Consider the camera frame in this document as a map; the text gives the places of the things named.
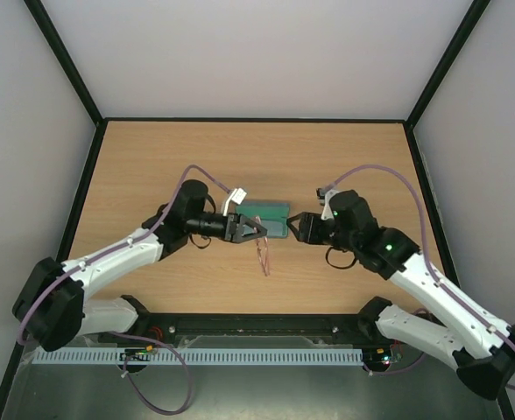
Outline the pink transparent sunglasses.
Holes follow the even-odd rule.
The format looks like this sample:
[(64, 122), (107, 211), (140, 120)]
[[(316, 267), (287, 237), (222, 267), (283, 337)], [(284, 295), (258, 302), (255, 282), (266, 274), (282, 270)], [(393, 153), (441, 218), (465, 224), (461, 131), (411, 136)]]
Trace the pink transparent sunglasses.
[(257, 247), (257, 259), (263, 274), (268, 277), (271, 274), (269, 242), (267, 235), (255, 240)]

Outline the light blue cleaning cloth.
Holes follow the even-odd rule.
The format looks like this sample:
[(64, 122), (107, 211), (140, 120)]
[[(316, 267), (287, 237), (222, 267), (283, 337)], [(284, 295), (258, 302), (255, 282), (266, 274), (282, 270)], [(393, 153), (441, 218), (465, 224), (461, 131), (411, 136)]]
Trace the light blue cleaning cloth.
[(286, 238), (288, 236), (286, 219), (267, 220), (266, 223), (270, 238)]

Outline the grey green glasses case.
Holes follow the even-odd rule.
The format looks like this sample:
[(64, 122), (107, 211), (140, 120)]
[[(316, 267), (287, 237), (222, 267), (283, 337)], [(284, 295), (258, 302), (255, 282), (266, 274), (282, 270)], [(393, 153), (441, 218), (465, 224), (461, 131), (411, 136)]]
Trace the grey green glasses case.
[(236, 211), (240, 214), (246, 215), (251, 218), (259, 218), (263, 226), (267, 228), (267, 220), (287, 219), (290, 214), (290, 204), (286, 201), (255, 199), (246, 200), (241, 205), (236, 206)]

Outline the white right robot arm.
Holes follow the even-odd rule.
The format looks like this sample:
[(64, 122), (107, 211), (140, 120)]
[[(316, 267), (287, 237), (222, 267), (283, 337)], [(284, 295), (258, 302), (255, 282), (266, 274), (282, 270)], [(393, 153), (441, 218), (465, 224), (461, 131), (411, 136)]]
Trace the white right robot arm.
[(287, 226), (299, 242), (353, 254), (356, 263), (416, 298), (428, 315), (402, 310), (382, 297), (359, 312), (361, 336), (415, 347), (452, 368), (473, 393), (495, 400), (515, 373), (515, 324), (496, 317), (426, 259), (395, 227), (382, 227), (355, 191), (328, 191), (321, 213), (299, 213)]

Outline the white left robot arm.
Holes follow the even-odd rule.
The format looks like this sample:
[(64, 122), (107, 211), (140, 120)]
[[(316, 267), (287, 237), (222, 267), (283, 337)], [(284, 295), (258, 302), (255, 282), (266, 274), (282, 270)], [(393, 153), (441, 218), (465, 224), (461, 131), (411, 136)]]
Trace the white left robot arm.
[(19, 331), (48, 352), (80, 335), (125, 333), (137, 322), (138, 309), (125, 297), (95, 300), (98, 291), (138, 268), (162, 261), (194, 235), (235, 244), (266, 237), (267, 230), (259, 222), (231, 213), (225, 206), (206, 211), (212, 201), (205, 183), (186, 180), (168, 203), (122, 240), (73, 260), (56, 262), (47, 257), (37, 262), (12, 306)]

